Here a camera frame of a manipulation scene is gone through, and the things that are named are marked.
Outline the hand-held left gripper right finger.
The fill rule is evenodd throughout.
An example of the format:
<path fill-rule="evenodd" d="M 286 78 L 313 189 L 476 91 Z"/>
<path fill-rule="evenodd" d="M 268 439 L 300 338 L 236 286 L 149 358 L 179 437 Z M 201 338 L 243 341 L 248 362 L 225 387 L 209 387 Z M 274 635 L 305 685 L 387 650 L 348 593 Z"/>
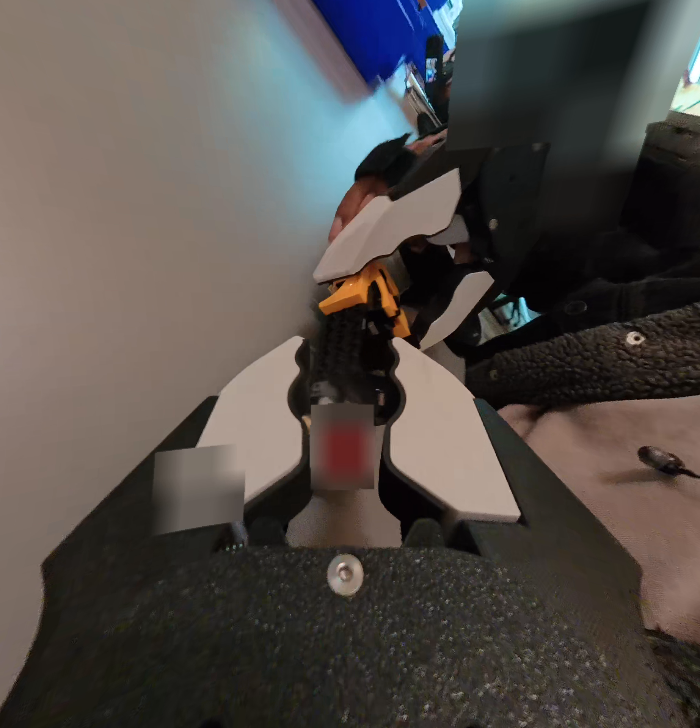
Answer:
<path fill-rule="evenodd" d="M 391 344 L 404 403 L 389 425 L 389 463 L 447 523 L 516 523 L 520 509 L 473 394 L 404 339 Z"/>

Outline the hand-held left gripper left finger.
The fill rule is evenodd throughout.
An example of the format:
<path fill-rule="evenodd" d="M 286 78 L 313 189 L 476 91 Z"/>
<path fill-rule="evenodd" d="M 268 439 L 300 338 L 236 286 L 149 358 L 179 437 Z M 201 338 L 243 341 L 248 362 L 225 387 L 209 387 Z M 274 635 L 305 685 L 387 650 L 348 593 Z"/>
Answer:
<path fill-rule="evenodd" d="M 237 374 L 218 395 L 199 438 L 200 449 L 234 450 L 245 474 L 246 509 L 300 467 L 304 430 L 289 394 L 300 375 L 297 355 L 305 342 L 293 336 Z"/>

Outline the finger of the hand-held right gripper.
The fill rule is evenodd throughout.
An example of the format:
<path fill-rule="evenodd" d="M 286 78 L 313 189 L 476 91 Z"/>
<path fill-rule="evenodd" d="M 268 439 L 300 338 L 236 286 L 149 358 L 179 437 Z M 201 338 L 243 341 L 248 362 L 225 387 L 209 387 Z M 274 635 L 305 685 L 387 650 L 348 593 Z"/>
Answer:
<path fill-rule="evenodd" d="M 461 177 L 455 168 L 399 199 L 373 198 L 329 245 L 314 270 L 314 281 L 347 278 L 371 261 L 390 256 L 409 239 L 446 230 L 460 197 Z"/>
<path fill-rule="evenodd" d="M 418 312 L 418 348 L 427 350 L 454 334 L 496 292 L 486 270 L 454 270 L 428 306 Z"/>

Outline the orange black lego car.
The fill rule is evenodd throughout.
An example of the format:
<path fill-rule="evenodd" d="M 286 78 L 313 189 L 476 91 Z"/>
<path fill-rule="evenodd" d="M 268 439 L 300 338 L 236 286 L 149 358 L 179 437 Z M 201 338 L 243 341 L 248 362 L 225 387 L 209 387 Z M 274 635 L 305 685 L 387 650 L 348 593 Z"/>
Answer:
<path fill-rule="evenodd" d="M 319 319 L 311 349 L 311 404 L 372 405 L 374 424 L 386 424 L 400 405 L 400 390 L 391 381 L 391 340 L 416 343 L 386 265 L 375 261 L 333 282 L 319 303 Z"/>

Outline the person's right hand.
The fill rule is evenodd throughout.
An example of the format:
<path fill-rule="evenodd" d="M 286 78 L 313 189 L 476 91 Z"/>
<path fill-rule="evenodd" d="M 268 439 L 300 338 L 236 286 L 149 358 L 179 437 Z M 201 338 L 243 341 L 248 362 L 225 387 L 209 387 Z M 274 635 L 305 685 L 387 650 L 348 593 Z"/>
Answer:
<path fill-rule="evenodd" d="M 414 166 L 417 157 L 446 140 L 447 129 L 408 142 L 409 134 L 378 144 L 360 163 L 355 180 L 337 207 L 328 242 L 333 243 L 348 224 L 378 196 L 385 196 Z"/>

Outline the black office chair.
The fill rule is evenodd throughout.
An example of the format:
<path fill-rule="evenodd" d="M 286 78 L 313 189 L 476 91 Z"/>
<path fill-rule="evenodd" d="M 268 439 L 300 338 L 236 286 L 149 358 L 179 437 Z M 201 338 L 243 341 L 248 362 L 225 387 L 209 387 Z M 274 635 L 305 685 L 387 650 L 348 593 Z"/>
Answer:
<path fill-rule="evenodd" d="M 620 223 L 659 249 L 700 249 L 700 116 L 647 126 Z"/>

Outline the beige hooded sweatshirt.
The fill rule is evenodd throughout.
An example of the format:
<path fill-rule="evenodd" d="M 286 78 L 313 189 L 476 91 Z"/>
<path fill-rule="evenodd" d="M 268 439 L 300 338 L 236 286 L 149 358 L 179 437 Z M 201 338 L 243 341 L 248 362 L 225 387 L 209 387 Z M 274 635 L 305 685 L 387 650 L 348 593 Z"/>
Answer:
<path fill-rule="evenodd" d="M 656 447 L 700 474 L 700 395 L 499 414 L 637 560 L 646 627 L 700 644 L 700 480 L 637 457 Z"/>

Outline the blue plastic bin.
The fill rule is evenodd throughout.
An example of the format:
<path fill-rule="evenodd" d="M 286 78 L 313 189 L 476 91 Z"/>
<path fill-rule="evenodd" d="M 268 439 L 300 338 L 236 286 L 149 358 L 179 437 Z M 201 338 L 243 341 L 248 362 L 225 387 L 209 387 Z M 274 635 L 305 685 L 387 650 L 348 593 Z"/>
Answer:
<path fill-rule="evenodd" d="M 405 63 L 421 73 L 427 40 L 439 35 L 443 51 L 455 47 L 462 2 L 315 1 L 359 75 L 369 85 L 391 78 Z"/>

